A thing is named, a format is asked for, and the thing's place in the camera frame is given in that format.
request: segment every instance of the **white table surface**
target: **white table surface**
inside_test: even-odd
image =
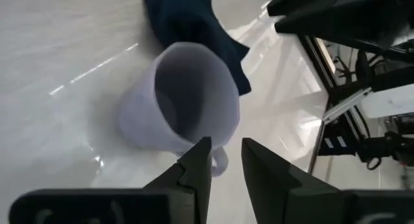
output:
[[[227,171],[212,181],[209,223],[255,223],[241,166],[252,137],[306,170],[327,93],[294,36],[276,34],[270,0],[213,0],[223,27],[251,47]],[[0,222],[38,188],[139,188],[170,167],[166,152],[125,142],[122,93],[159,54],[142,0],[0,0]]]

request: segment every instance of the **mug handle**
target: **mug handle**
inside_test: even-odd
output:
[[[227,153],[223,149],[223,147],[218,147],[217,149],[213,150],[213,159],[216,163],[216,166],[212,168],[212,175],[214,177],[220,176],[228,166],[228,157]]]

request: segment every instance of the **white mug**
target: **white mug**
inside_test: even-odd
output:
[[[223,149],[239,123],[239,93],[226,64],[204,45],[179,42],[146,69],[120,104],[124,136],[141,148],[182,156],[212,138],[216,166],[228,166]]]

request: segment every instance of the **cloth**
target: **cloth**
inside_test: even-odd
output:
[[[200,43],[222,59],[239,95],[251,92],[240,61],[249,48],[233,40],[214,16],[212,0],[144,0],[153,32],[166,48],[179,41]]]

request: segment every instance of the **towel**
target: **towel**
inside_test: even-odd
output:
[[[220,26],[212,0],[144,0],[154,34],[166,48],[179,41],[200,43],[222,59],[239,95],[251,92],[240,61],[249,48],[232,39]]]

